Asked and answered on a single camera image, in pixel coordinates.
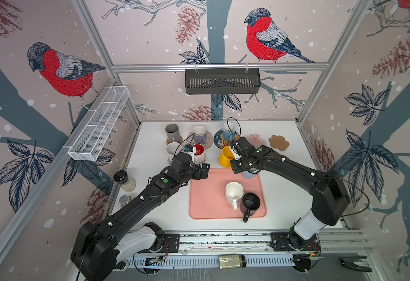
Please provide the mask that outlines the white blue mug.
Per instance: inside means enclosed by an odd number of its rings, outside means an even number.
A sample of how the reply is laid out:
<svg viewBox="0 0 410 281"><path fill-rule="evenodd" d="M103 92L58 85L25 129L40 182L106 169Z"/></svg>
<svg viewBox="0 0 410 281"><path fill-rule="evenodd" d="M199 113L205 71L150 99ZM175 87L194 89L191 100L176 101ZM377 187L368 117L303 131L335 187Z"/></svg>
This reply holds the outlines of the white blue mug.
<svg viewBox="0 0 410 281"><path fill-rule="evenodd" d="M260 171L257 169L250 169L250 170L246 170L244 172L241 173L241 175L245 178L245 179L252 179L253 177L255 177Z"/></svg>

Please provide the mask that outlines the red interior white mug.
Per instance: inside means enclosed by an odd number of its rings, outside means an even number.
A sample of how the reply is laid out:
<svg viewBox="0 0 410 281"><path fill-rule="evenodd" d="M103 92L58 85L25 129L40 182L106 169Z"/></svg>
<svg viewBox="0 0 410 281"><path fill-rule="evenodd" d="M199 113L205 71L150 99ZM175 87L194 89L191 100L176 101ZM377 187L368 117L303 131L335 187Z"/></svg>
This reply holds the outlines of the red interior white mug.
<svg viewBox="0 0 410 281"><path fill-rule="evenodd" d="M202 144L194 144L194 163L196 165L205 162L206 154L205 154L205 147Z"/></svg>

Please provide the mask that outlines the pink flower coaster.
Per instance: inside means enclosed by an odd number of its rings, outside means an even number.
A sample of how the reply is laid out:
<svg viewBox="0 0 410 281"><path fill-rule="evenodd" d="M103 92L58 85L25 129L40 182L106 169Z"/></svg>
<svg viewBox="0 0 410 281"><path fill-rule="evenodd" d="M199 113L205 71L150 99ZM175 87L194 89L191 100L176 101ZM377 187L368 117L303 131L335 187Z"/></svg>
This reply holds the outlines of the pink flower coaster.
<svg viewBox="0 0 410 281"><path fill-rule="evenodd" d="M245 135L244 137L251 145L253 145L253 147L255 147L255 149L259 148L260 146L267 145L267 142L264 139L262 139L261 136L257 133Z"/></svg>

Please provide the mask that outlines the yellow mug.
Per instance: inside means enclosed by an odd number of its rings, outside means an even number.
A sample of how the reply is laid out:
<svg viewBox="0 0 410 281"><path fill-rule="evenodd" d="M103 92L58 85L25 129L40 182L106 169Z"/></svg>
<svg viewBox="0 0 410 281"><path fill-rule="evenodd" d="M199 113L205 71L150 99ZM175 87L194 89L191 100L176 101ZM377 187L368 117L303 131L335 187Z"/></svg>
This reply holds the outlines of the yellow mug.
<svg viewBox="0 0 410 281"><path fill-rule="evenodd" d="M231 161L234 159L235 157L233 155L231 147L225 146L221 151L221 155L219 157L219 164L222 167L228 168L231 167Z"/></svg>

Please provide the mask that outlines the white mug front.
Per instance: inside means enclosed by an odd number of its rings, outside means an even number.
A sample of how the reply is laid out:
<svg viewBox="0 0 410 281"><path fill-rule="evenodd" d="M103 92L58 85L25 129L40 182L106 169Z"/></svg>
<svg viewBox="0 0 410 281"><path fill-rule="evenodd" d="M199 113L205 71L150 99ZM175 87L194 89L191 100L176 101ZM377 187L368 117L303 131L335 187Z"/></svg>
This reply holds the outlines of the white mug front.
<svg viewBox="0 0 410 281"><path fill-rule="evenodd" d="M182 145L178 142L171 142L170 144L167 145L166 153L168 156L168 165L172 164L173 157L177 153L181 152L182 149L183 149Z"/></svg>

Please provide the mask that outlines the pink bunny round coaster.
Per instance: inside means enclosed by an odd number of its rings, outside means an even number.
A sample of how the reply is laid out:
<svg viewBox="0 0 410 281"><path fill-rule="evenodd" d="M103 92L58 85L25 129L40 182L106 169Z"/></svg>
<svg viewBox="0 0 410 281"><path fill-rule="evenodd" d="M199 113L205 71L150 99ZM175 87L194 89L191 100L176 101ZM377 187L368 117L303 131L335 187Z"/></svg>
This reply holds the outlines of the pink bunny round coaster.
<svg viewBox="0 0 410 281"><path fill-rule="evenodd" d="M206 137L206 141L205 141L204 144L201 144L201 145L204 147L205 150L208 150L208 149L210 149L210 148L212 147L212 145L214 144L213 135L211 134L211 132L206 131L205 137ZM189 140L188 140L186 143L187 143L187 144L191 144L191 145L198 144L198 143L194 140L194 138L189 138Z"/></svg>

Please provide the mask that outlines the rattan round coaster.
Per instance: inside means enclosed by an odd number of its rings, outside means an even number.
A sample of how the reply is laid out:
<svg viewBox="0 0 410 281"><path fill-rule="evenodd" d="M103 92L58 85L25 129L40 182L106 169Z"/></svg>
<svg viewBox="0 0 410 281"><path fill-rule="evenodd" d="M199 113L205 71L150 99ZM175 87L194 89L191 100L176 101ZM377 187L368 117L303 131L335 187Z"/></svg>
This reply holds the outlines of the rattan round coaster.
<svg viewBox="0 0 410 281"><path fill-rule="evenodd" d="M183 137L180 137L180 141L178 143L182 143L183 142ZM166 144L170 144L171 141L169 139L166 140Z"/></svg>

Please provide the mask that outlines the blue cartoon round coaster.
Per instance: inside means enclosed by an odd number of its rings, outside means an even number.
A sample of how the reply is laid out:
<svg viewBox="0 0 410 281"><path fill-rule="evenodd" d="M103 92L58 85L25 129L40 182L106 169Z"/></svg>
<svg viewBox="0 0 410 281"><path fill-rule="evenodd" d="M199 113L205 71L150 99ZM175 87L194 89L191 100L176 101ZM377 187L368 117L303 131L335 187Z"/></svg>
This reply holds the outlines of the blue cartoon round coaster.
<svg viewBox="0 0 410 281"><path fill-rule="evenodd" d="M235 132L233 134L233 141L239 140L241 138L240 134L238 132ZM219 149L223 149L225 146L228 146L229 143L231 142L231 140L227 140L225 139L224 135L223 135L223 131L222 129L217 131L214 134L213 137L213 142L214 144L219 148Z"/></svg>

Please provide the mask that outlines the cork flower coaster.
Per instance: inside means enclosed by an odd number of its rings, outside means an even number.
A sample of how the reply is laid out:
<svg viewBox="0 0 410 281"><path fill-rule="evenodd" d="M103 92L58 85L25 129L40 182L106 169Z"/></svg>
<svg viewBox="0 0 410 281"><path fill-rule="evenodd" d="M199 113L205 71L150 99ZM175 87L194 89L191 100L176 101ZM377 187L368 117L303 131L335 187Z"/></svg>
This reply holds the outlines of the cork flower coaster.
<svg viewBox="0 0 410 281"><path fill-rule="evenodd" d="M272 148L278 149L280 151L286 151L290 146L290 143L280 135L273 135L272 137L270 137L269 143Z"/></svg>

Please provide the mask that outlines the light blue mug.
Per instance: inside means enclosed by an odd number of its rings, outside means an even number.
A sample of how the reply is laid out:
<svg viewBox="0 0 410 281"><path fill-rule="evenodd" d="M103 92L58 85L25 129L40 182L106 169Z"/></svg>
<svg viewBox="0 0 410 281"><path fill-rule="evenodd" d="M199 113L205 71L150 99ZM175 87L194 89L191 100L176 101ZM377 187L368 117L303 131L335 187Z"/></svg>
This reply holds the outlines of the light blue mug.
<svg viewBox="0 0 410 281"><path fill-rule="evenodd" d="M232 122L225 122L222 125L222 136L225 141L231 142L235 134L235 124Z"/></svg>

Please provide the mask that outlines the grey mug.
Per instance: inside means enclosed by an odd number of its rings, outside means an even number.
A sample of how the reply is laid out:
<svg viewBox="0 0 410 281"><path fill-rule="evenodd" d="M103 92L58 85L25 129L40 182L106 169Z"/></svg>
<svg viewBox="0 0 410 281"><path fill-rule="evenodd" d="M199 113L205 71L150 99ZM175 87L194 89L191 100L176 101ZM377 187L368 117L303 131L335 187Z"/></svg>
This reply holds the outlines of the grey mug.
<svg viewBox="0 0 410 281"><path fill-rule="evenodd" d="M165 132L167 135L167 138L171 142L179 142L180 141L180 132L179 132L179 126L177 124L168 124L165 127Z"/></svg>

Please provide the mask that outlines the lavender mug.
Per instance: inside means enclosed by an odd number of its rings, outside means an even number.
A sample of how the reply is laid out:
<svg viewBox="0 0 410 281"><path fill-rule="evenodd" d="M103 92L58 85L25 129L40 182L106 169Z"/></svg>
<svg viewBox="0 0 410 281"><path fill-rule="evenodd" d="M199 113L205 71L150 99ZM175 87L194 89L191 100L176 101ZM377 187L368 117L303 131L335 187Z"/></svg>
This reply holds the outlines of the lavender mug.
<svg viewBox="0 0 410 281"><path fill-rule="evenodd" d="M197 144L206 144L207 142L207 129L204 126L198 125L195 126L192 130L193 132L193 139Z"/></svg>

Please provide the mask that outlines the pink serving tray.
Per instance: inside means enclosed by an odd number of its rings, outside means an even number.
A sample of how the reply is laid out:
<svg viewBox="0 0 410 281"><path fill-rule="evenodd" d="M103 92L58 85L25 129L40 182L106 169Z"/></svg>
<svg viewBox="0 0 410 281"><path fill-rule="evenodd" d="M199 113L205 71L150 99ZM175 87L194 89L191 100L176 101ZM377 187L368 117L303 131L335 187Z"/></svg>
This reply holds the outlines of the pink serving tray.
<svg viewBox="0 0 410 281"><path fill-rule="evenodd" d="M193 180L190 189L190 216L195 220L243 218L240 209L234 210L226 199L225 187L231 182L242 185L245 193L254 193L260 198L260 208L253 217L262 218L267 214L261 180L258 175L246 179L231 169L210 169L205 180Z"/></svg>

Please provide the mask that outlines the black mug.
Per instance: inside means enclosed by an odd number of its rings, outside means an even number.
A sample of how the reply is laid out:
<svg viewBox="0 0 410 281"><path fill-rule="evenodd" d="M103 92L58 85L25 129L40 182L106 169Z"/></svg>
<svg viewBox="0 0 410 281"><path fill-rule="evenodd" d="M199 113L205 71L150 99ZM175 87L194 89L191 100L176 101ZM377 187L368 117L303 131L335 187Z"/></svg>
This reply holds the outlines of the black mug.
<svg viewBox="0 0 410 281"><path fill-rule="evenodd" d="M247 223L249 218L260 208L261 200L254 193L246 193L240 203L240 211L243 214L243 222Z"/></svg>

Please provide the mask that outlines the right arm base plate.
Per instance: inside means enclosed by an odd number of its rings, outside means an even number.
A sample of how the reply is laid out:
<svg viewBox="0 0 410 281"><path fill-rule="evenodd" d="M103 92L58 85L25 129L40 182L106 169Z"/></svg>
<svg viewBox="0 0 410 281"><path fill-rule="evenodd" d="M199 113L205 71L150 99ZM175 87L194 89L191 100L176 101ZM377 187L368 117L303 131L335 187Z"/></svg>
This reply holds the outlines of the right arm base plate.
<svg viewBox="0 0 410 281"><path fill-rule="evenodd" d="M319 252L321 250L321 245L317 234L313 235L308 240L304 240L298 234L293 233L270 233L270 237L271 242L269 243L269 246L275 252Z"/></svg>

